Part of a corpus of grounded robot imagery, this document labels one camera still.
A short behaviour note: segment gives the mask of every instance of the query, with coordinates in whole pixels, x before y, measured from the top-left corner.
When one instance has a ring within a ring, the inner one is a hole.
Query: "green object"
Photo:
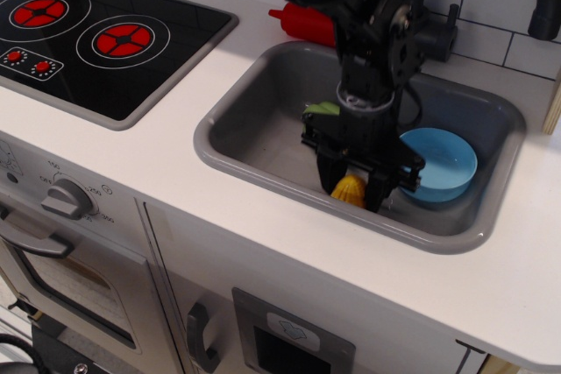
[[[323,101],[319,104],[311,104],[305,110],[303,114],[313,113],[313,114],[327,114],[330,116],[338,116],[340,113],[340,108],[334,102]]]

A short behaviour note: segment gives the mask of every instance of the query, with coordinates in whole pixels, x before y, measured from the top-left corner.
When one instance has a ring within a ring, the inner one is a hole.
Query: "oven handle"
[[[187,348],[193,362],[211,374],[220,364],[220,356],[212,348],[204,349],[202,332],[208,323],[206,307],[196,302],[187,315]]]
[[[9,212],[0,205],[0,237],[14,247],[43,258],[65,258],[74,246],[56,233],[47,238],[39,239],[22,230],[14,228],[4,219]]]

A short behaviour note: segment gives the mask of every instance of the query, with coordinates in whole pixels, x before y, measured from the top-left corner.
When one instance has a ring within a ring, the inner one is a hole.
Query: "red bottle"
[[[333,21],[315,9],[287,4],[282,11],[271,9],[269,15],[280,19],[280,27],[292,37],[335,46]]]

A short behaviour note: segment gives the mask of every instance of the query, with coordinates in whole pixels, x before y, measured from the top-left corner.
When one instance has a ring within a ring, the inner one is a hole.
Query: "sink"
[[[483,244],[525,137],[521,113],[497,95],[417,74],[411,84],[423,104],[418,127],[465,139],[477,154],[478,170],[453,201],[419,202],[395,189],[374,213],[326,194],[316,154],[300,141],[302,112],[313,103],[335,102],[339,77],[337,56],[328,47],[292,42],[268,50],[198,124],[197,154],[209,166],[367,227],[373,235],[442,254]],[[402,120],[415,113],[415,103],[404,95]]]

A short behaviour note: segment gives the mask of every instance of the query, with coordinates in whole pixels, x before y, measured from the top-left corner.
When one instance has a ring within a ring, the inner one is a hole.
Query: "wooden panel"
[[[503,361],[496,356],[490,356],[485,361],[479,374],[516,374],[519,370],[520,367]]]
[[[545,122],[543,123],[542,131],[548,135],[552,134],[557,126],[559,117],[561,116],[561,69],[557,74],[557,80],[555,82],[555,87],[553,88],[553,100],[551,101],[550,110],[545,117]]]

